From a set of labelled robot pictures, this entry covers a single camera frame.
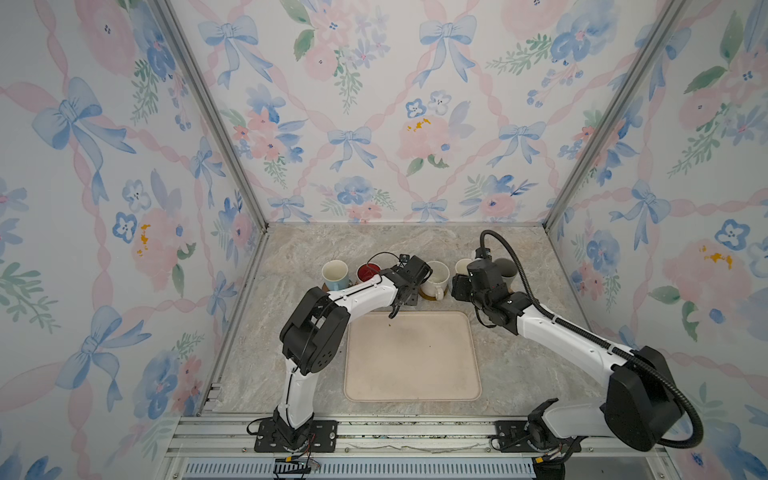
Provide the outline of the white speckled mug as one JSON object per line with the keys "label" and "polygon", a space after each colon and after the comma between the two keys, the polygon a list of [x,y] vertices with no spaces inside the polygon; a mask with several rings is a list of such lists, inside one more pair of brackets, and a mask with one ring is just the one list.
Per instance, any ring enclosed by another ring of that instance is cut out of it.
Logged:
{"label": "white speckled mug", "polygon": [[447,265],[440,261],[428,261],[431,274],[420,286],[420,294],[427,300],[441,301],[446,294],[451,272]]}

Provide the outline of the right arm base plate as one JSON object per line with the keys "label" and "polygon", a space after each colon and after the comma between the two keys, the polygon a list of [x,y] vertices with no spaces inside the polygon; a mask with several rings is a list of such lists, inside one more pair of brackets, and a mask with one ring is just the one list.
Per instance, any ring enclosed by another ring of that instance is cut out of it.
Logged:
{"label": "right arm base plate", "polygon": [[565,454],[581,451],[575,438],[561,439],[544,425],[528,420],[500,420],[494,423],[493,448],[503,453]]}

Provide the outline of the red inside mug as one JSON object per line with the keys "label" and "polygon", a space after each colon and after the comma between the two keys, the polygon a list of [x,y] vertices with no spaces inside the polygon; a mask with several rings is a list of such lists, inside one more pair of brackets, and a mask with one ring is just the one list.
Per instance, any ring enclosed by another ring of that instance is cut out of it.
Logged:
{"label": "red inside mug", "polygon": [[367,262],[358,267],[356,271],[357,279],[360,283],[371,280],[374,276],[378,275],[381,271],[381,267],[374,262]]}

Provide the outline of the cream white mug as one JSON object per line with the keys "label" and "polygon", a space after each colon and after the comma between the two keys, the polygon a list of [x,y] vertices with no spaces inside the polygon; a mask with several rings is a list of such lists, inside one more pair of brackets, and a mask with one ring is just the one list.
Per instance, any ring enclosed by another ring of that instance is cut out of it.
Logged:
{"label": "cream white mug", "polygon": [[455,273],[457,275],[468,276],[469,275],[468,267],[472,262],[474,262],[474,259],[472,258],[463,258],[458,260],[454,266]]}

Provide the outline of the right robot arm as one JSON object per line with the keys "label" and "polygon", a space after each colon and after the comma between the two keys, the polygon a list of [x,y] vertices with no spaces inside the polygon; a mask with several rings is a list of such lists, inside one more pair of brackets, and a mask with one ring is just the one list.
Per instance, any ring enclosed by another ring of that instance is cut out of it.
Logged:
{"label": "right robot arm", "polygon": [[603,387],[596,399],[553,398],[537,406],[523,435],[533,448],[547,451],[581,437],[613,437],[649,451],[685,415],[683,395],[659,352],[617,346],[546,309],[529,293],[510,291],[494,262],[472,261],[453,277],[452,296],[472,304],[491,327],[548,348]]}

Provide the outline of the blue mug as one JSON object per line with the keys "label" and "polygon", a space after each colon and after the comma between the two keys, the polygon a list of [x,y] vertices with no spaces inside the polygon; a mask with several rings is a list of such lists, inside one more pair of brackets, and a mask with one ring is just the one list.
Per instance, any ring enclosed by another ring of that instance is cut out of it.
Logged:
{"label": "blue mug", "polygon": [[324,287],[328,291],[339,291],[349,288],[351,281],[349,278],[349,268],[342,260],[331,260],[322,267],[322,277]]}

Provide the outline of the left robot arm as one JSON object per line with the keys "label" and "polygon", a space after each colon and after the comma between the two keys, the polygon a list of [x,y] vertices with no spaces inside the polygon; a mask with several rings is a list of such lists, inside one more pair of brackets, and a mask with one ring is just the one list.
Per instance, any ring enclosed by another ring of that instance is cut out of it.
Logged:
{"label": "left robot arm", "polygon": [[403,254],[395,266],[364,282],[328,292],[313,287],[305,293],[279,335],[286,376],[272,420],[289,449],[297,450],[309,441],[318,374],[338,353],[349,324],[381,308],[388,308],[389,316],[395,317],[432,273],[424,260]]}

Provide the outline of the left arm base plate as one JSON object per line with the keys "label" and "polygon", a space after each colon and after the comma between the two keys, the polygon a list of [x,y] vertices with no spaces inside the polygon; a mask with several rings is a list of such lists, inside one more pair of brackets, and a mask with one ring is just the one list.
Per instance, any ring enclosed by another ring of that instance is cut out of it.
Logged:
{"label": "left arm base plate", "polygon": [[297,429],[281,418],[259,418],[246,426],[246,433],[254,437],[256,453],[333,453],[337,430],[337,421],[312,419]]}

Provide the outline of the grey mug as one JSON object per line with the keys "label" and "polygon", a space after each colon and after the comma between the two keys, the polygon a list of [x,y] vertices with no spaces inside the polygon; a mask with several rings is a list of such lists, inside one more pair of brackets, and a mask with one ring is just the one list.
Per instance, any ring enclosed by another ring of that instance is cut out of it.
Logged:
{"label": "grey mug", "polygon": [[513,282],[518,275],[516,264],[508,258],[498,258],[494,261],[494,264],[498,267],[507,290],[512,293],[514,291]]}

